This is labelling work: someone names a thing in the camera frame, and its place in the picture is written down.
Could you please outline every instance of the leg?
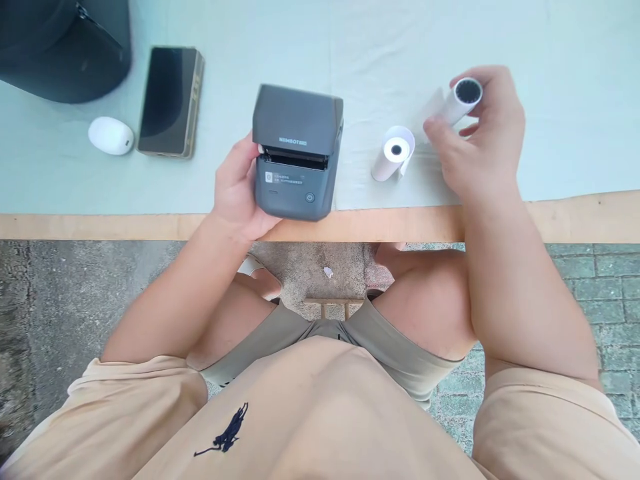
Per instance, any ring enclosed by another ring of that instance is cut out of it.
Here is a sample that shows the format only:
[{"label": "leg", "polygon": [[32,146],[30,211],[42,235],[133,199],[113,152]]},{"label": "leg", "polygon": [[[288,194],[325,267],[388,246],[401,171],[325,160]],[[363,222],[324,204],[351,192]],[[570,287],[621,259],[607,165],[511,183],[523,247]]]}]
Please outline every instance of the leg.
[{"label": "leg", "polygon": [[252,277],[236,273],[213,311],[209,327],[189,352],[189,366],[196,370],[207,368],[255,330],[277,306],[264,299],[271,293],[279,294],[274,288],[279,290],[279,285],[267,270],[256,270]]},{"label": "leg", "polygon": [[189,366],[224,388],[254,361],[304,338],[310,322],[279,301],[265,300],[279,294],[278,280],[266,269],[236,274],[189,353]]},{"label": "leg", "polygon": [[471,327],[465,254],[402,252],[382,244],[376,262],[395,282],[370,295],[344,330],[423,408],[431,392],[477,341]]},{"label": "leg", "polygon": [[376,262],[395,282],[373,300],[404,336],[447,360],[460,360],[477,338],[471,326],[465,254],[458,250],[408,251],[381,244]]}]

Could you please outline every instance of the paper roll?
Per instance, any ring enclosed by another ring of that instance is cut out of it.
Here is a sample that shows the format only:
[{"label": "paper roll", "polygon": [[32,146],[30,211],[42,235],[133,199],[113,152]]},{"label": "paper roll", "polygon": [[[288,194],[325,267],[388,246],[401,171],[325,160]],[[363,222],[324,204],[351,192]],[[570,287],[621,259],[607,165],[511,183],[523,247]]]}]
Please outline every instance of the paper roll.
[{"label": "paper roll", "polygon": [[385,181],[398,168],[401,170],[401,175],[404,175],[414,150],[415,138],[411,130],[400,125],[391,127],[385,133],[382,151],[371,169],[371,176],[374,180]]},{"label": "paper roll", "polygon": [[454,126],[482,99],[482,85],[476,79],[465,77],[458,80],[449,92],[445,104],[436,115]]}]

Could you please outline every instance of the phone screen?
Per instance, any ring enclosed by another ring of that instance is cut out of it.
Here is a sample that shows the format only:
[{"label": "phone screen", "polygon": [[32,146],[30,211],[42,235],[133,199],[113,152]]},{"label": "phone screen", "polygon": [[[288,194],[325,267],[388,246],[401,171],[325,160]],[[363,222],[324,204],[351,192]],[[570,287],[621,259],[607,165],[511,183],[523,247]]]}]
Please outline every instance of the phone screen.
[{"label": "phone screen", "polygon": [[196,56],[195,49],[151,50],[138,150],[184,152]]}]

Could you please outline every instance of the phone case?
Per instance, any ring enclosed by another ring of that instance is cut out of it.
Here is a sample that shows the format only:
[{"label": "phone case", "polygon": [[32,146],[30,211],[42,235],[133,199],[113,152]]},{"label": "phone case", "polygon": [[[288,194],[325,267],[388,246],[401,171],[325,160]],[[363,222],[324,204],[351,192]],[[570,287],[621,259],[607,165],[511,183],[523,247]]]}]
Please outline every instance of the phone case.
[{"label": "phone case", "polygon": [[[154,48],[184,48],[191,49],[193,47],[169,47],[169,46],[154,46]],[[161,151],[145,151],[140,150],[136,144],[136,150],[145,155],[154,157],[172,157],[189,159],[193,156],[193,149],[195,147],[195,128],[198,120],[198,109],[200,105],[200,88],[202,86],[202,75],[205,68],[205,59],[198,50],[195,50],[195,68],[193,69],[193,75],[191,77],[191,98],[189,100],[189,112],[187,114],[187,128],[185,130],[184,149],[182,153],[169,153]],[[140,129],[142,130],[142,115],[140,118]]]}]

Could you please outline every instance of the hand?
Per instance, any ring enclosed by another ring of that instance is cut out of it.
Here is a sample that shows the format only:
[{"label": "hand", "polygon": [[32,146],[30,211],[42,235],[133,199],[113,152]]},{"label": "hand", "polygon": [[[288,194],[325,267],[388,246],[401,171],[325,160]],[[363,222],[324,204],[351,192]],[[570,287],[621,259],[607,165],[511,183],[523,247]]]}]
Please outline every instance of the hand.
[{"label": "hand", "polygon": [[255,203],[255,158],[258,146],[251,132],[236,143],[215,173],[214,204],[211,215],[229,227],[239,241],[253,242],[281,220],[267,215]]},{"label": "hand", "polygon": [[436,117],[424,124],[440,156],[445,181],[463,204],[498,199],[505,192],[517,194],[525,113],[511,73],[502,66],[476,67],[449,85],[453,87],[463,77],[472,77],[483,86],[482,100],[469,114],[478,123],[460,130],[459,135]]}]

